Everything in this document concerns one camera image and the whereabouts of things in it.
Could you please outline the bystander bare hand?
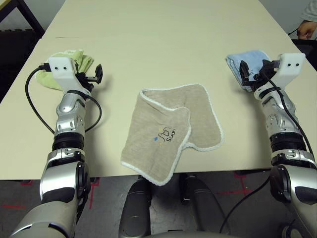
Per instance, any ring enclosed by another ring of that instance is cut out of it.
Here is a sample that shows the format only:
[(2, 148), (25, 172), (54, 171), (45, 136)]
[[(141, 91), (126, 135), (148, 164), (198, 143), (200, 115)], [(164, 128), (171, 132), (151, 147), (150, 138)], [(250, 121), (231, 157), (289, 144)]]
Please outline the bystander bare hand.
[(303, 21), (297, 29), (297, 36), (299, 40), (308, 40), (312, 37), (317, 28), (316, 22)]

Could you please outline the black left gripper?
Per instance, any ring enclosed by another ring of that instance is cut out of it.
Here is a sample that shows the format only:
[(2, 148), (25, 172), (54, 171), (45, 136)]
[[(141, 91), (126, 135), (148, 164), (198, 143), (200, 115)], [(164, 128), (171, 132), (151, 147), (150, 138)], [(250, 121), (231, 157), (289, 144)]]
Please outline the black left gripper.
[(79, 72), (78, 71), (79, 64), (78, 64), (77, 60), (75, 60), (75, 59), (74, 59), (74, 64), (75, 64), (76, 72), (78, 72), (76, 74), (76, 78), (82, 87), (84, 87), (88, 91), (92, 91), (94, 88), (92, 83), (97, 83), (97, 84), (101, 83), (102, 77), (103, 77), (103, 68), (102, 68), (101, 64), (97, 65), (96, 70), (95, 70), (96, 75), (94, 77), (92, 77), (92, 76), (88, 77), (88, 76), (86, 76), (86, 74), (84, 72)]

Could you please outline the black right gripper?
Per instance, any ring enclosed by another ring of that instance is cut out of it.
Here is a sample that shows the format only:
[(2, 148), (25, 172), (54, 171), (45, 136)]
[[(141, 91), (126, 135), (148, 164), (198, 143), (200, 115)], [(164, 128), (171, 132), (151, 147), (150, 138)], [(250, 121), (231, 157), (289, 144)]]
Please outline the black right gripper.
[(273, 62), (266, 59), (262, 60), (262, 62), (262, 69), (256, 74), (251, 74), (249, 72), (248, 64), (245, 61), (242, 60), (240, 62), (239, 72), (241, 76), (241, 85), (244, 86), (244, 89), (248, 92), (255, 92), (268, 82), (264, 73), (274, 72)]

